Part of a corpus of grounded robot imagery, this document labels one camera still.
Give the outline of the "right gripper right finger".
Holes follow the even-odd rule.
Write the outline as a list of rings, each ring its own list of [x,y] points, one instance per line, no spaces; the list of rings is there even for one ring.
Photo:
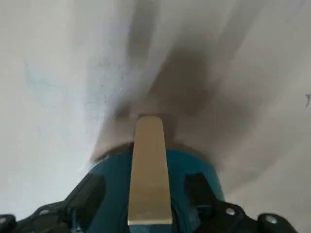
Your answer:
[[[184,188],[200,219],[196,233],[297,232],[282,216],[262,213],[252,219],[240,206],[217,199],[202,173],[186,175]]]

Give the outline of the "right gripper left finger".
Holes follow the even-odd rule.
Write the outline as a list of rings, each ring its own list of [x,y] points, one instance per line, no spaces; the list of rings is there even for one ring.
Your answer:
[[[63,200],[39,207],[17,221],[13,214],[0,216],[2,233],[85,233],[105,198],[103,175],[87,174]]]

